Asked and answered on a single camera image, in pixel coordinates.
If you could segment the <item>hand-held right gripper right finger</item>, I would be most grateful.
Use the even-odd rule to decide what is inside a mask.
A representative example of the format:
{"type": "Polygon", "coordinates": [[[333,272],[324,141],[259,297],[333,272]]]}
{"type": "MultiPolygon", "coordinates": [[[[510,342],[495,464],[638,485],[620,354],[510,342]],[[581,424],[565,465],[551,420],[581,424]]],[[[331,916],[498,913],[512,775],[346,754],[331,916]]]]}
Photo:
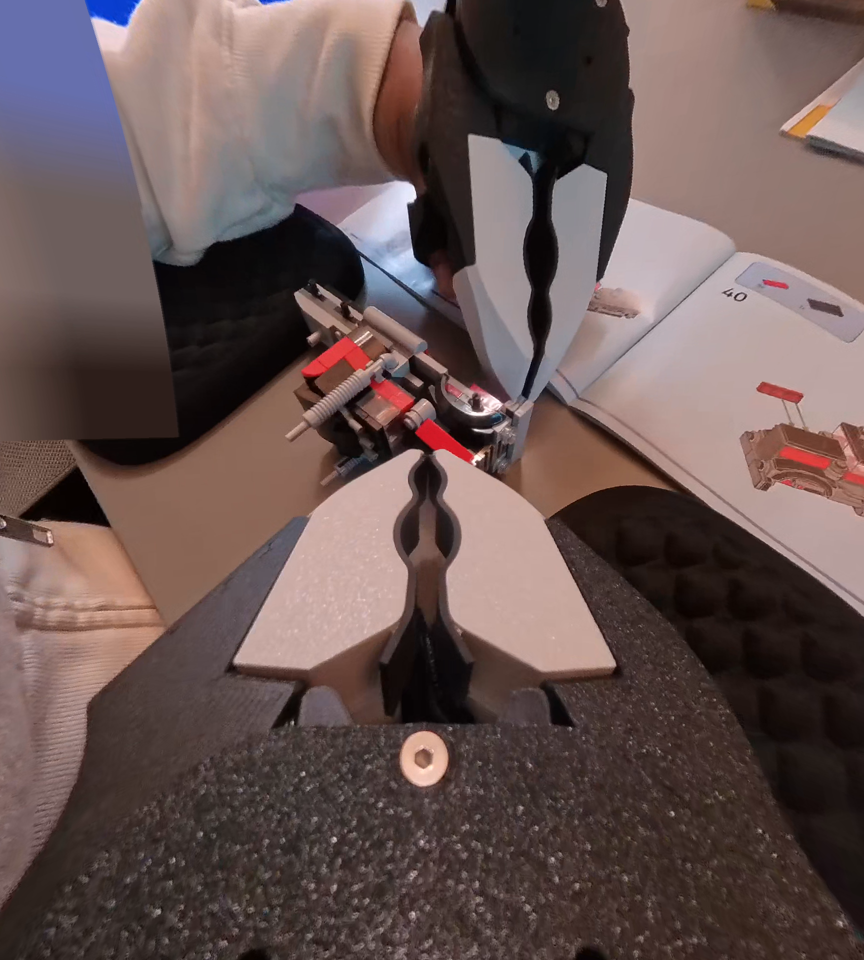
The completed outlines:
{"type": "Polygon", "coordinates": [[[515,490],[447,451],[437,505],[453,527],[447,621],[471,656],[468,701],[498,718],[518,690],[612,676],[617,661],[546,525],[515,490]]]}

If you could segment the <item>black wrist rest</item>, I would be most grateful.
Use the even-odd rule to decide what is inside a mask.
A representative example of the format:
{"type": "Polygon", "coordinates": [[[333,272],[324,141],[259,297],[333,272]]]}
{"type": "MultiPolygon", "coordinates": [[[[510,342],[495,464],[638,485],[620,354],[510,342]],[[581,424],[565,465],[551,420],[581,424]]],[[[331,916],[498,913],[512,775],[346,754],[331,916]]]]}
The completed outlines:
{"type": "Polygon", "coordinates": [[[337,226],[296,206],[282,222],[210,246],[192,266],[153,263],[174,382],[176,438],[87,439],[119,466],[174,455],[205,436],[306,353],[295,293],[310,281],[349,301],[365,275],[337,226]]]}
{"type": "Polygon", "coordinates": [[[799,846],[864,934],[864,618],[682,493],[613,487],[554,518],[714,678],[799,846]]]}

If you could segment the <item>open instruction booklet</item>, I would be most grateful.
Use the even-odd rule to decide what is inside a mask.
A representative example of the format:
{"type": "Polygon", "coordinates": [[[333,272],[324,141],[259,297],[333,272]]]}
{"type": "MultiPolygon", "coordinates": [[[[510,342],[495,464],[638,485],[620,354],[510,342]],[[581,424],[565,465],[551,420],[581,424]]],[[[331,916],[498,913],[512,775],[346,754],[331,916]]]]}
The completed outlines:
{"type": "Polygon", "coordinates": [[[864,307],[633,200],[548,388],[864,615],[864,307]]]}

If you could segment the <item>black red lego truck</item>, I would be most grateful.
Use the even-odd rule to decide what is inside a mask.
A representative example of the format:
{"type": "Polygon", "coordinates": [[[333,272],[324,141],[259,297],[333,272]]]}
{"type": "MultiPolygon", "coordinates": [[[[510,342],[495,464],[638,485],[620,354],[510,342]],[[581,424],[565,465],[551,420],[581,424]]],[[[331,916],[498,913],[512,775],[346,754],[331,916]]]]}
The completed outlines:
{"type": "Polygon", "coordinates": [[[435,420],[471,450],[471,465],[506,474],[522,459],[534,404],[501,400],[466,385],[429,353],[427,343],[375,307],[354,304],[315,280],[294,294],[319,353],[302,370],[294,395],[301,420],[286,439],[309,431],[330,443],[338,460],[327,487],[391,460],[405,450],[431,451],[414,431],[435,420]]]}

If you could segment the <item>small red lego piece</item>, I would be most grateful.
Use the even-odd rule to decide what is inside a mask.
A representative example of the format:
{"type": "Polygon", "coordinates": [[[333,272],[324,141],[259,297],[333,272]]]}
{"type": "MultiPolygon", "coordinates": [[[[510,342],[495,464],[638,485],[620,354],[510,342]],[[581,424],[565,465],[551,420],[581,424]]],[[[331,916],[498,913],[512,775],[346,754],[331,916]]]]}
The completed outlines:
{"type": "Polygon", "coordinates": [[[474,462],[474,452],[452,437],[435,419],[424,420],[415,428],[414,436],[433,452],[445,451],[468,464],[474,462]]]}

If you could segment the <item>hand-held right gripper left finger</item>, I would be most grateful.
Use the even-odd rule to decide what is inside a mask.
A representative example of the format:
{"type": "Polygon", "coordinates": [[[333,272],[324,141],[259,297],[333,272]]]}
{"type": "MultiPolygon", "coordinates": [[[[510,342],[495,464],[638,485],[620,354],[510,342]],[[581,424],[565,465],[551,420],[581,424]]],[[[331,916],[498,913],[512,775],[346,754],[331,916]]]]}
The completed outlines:
{"type": "Polygon", "coordinates": [[[426,630],[409,558],[425,459],[406,451],[309,515],[234,655],[238,673],[329,688],[360,724],[401,717],[426,630]]]}

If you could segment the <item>person's left forearm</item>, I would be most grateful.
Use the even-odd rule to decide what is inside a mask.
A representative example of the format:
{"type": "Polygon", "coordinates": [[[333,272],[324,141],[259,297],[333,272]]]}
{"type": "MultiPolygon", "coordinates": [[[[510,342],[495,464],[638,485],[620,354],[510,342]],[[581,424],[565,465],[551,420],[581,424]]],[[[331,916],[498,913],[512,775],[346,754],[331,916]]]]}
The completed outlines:
{"type": "Polygon", "coordinates": [[[143,1],[92,24],[155,261],[193,265],[309,191],[422,188],[409,2],[143,1]]]}

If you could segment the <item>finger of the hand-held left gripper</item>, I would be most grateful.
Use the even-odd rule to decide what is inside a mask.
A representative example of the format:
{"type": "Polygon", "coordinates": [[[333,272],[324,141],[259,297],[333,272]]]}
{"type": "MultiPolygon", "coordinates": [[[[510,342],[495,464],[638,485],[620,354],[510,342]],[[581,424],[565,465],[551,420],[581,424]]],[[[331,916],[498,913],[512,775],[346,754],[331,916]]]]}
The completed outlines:
{"type": "Polygon", "coordinates": [[[607,175],[587,164],[559,175],[552,158],[533,176],[528,226],[528,329],[533,358],[528,399],[534,400],[564,359],[597,284],[607,175]]]}
{"type": "Polygon", "coordinates": [[[467,139],[474,252],[453,278],[479,362],[510,400],[533,400],[526,380],[535,355],[526,233],[534,216],[534,152],[496,138],[467,139]]]}

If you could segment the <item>person's left hand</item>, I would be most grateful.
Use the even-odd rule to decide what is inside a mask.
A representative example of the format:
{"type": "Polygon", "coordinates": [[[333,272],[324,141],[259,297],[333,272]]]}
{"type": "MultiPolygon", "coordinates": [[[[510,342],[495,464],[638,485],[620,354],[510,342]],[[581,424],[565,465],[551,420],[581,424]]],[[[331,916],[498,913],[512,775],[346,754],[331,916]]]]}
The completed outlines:
{"type": "Polygon", "coordinates": [[[445,249],[434,251],[429,256],[428,268],[431,271],[438,295],[450,305],[460,307],[460,299],[455,289],[455,264],[445,249]]]}

